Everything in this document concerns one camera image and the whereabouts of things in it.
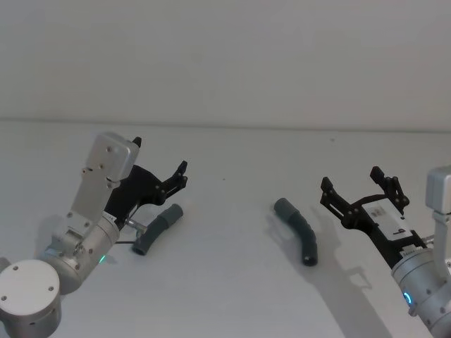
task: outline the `blue led light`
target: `blue led light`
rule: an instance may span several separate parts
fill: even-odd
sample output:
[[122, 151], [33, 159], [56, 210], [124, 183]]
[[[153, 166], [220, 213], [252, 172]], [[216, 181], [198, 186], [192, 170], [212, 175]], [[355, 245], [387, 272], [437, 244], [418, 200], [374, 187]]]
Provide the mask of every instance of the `blue led light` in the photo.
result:
[[404, 294], [402, 294], [403, 296], [404, 296], [404, 299], [406, 300], [406, 302], [410, 305], [410, 304], [412, 304], [412, 298], [411, 298], [411, 296], [408, 294], [408, 293], [404, 293]]

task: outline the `white table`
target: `white table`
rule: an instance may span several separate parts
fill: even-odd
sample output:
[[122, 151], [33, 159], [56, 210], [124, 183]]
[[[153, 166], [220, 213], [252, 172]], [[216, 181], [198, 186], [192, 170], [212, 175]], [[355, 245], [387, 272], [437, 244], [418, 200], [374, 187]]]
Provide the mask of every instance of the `white table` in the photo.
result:
[[[143, 137], [137, 163], [161, 179], [188, 161], [187, 188], [165, 205], [179, 203], [185, 216], [146, 257], [115, 245], [63, 300], [52, 337], [429, 337], [369, 239], [319, 204], [319, 186], [328, 175], [346, 199], [359, 199], [379, 192], [369, 179], [379, 165], [400, 177], [406, 218], [426, 236], [426, 174], [451, 162], [451, 134], [0, 123], [0, 256], [31, 258], [49, 243], [104, 130]], [[280, 197], [317, 233], [315, 268], [300, 264], [297, 240], [272, 212]], [[122, 239], [133, 236], [124, 230]]]

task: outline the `curved rubber hose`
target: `curved rubber hose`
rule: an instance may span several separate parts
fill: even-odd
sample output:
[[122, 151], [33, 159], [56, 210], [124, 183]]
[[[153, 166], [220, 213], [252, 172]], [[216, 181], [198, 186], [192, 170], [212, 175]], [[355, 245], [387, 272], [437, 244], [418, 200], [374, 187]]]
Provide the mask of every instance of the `curved rubber hose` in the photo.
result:
[[170, 206], [149, 224], [147, 231], [133, 244], [132, 250], [138, 255], [145, 256], [158, 236], [182, 216], [183, 210], [179, 205], [173, 204]]
[[318, 263], [318, 246], [315, 233], [309, 223], [287, 199], [279, 199], [274, 204], [274, 210], [277, 216], [286, 222], [301, 239], [302, 263], [307, 266], [316, 265]]

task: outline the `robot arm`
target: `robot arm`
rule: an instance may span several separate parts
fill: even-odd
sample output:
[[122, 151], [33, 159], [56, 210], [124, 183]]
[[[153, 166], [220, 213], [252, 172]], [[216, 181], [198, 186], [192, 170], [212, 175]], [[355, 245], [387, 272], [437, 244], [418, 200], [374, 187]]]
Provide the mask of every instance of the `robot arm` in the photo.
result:
[[[140, 145], [140, 138], [131, 142], [110, 132], [98, 135], [72, 208], [39, 260], [11, 265], [0, 259], [0, 321], [12, 338], [51, 335], [61, 320], [60, 294], [78, 289], [116, 243], [124, 225], [135, 224], [130, 212], [143, 204], [161, 205], [186, 186], [184, 161], [164, 182], [135, 165]], [[181, 209], [177, 213], [173, 209], [160, 217], [166, 227], [181, 216]], [[144, 235], [155, 237], [161, 231]]]
[[354, 204], [337, 195], [330, 180], [321, 184], [321, 204], [336, 215], [347, 229], [365, 232], [392, 268], [409, 306], [409, 314], [421, 318], [435, 338], [451, 337], [451, 287], [447, 254], [447, 229], [451, 213], [451, 167], [432, 170], [428, 176], [426, 205], [434, 209], [434, 249], [410, 230], [404, 218], [409, 199], [396, 177], [385, 177], [379, 167], [371, 178], [383, 195], [368, 196]]

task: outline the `white wall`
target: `white wall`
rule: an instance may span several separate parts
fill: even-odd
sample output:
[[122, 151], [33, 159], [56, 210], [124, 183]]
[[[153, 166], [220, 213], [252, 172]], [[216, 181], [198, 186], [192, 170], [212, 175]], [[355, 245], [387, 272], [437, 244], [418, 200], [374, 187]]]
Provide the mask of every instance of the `white wall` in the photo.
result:
[[0, 117], [451, 130], [450, 0], [1, 0]]

